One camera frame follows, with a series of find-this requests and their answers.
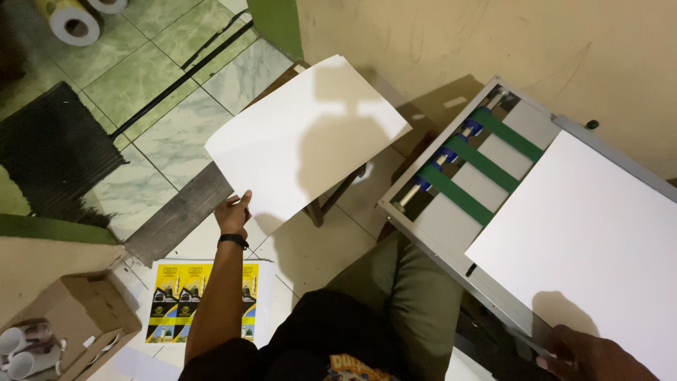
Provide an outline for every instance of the hand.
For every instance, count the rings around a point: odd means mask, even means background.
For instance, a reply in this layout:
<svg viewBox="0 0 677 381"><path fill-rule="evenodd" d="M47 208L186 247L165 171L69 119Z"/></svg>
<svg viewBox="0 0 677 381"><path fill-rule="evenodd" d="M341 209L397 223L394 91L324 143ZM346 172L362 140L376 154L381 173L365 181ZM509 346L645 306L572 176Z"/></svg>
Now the hand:
<svg viewBox="0 0 677 381"><path fill-rule="evenodd" d="M216 221L221 228L221 234L239 234L247 239L247 231L244 224L249 221L249 201L252 199L252 191L248 190L240 199L239 196L233 196L225 200L214 211Z"/></svg>
<svg viewBox="0 0 677 381"><path fill-rule="evenodd" d="M560 380L658 381L644 365L615 342L558 325L546 343L548 352L536 363Z"/></svg>

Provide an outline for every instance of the beige wall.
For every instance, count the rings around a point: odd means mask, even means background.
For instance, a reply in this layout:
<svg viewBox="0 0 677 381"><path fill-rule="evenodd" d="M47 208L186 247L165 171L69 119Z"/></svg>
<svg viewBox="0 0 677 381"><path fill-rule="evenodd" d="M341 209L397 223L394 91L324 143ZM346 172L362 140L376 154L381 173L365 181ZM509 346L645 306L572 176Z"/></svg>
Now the beige wall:
<svg viewBox="0 0 677 381"><path fill-rule="evenodd" d="M105 270L124 254L121 245L0 237L0 325L62 275Z"/></svg>
<svg viewBox="0 0 677 381"><path fill-rule="evenodd" d="M471 82L460 93L477 92L478 83L499 74L554 113L581 124L598 119L597 134L610 145L663 178L677 177L675 1L297 5L306 61L341 54L363 73L382 77L437 124L451 115L419 97L458 80Z"/></svg>

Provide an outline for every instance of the black wristband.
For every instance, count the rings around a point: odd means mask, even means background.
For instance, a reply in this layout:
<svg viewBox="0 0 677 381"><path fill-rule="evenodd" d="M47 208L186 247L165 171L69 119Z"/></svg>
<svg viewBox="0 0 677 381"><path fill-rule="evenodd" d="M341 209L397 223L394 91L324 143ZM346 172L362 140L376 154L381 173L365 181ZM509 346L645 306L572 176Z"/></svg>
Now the black wristband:
<svg viewBox="0 0 677 381"><path fill-rule="evenodd" d="M242 249L248 249L249 244L244 240L244 237L239 234L224 234L219 238L219 243L223 241L233 241L242 246Z"/></svg>

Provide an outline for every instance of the black knob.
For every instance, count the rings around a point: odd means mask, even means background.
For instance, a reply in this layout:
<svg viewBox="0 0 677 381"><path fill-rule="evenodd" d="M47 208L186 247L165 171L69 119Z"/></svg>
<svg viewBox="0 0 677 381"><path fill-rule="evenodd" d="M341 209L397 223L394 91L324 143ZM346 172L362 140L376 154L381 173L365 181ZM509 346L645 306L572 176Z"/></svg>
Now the black knob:
<svg viewBox="0 0 677 381"><path fill-rule="evenodd" d="M597 127L599 127L599 122L594 119L586 124L587 129L596 129Z"/></svg>

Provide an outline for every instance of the black floor mat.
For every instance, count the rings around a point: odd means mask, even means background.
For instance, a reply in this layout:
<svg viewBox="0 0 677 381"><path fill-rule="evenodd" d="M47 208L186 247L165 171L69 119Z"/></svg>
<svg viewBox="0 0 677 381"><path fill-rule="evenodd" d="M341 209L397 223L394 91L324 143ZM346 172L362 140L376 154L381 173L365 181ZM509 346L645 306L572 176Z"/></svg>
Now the black floor mat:
<svg viewBox="0 0 677 381"><path fill-rule="evenodd" d="M0 164L39 216L79 222L80 198L123 162L64 82L0 122Z"/></svg>

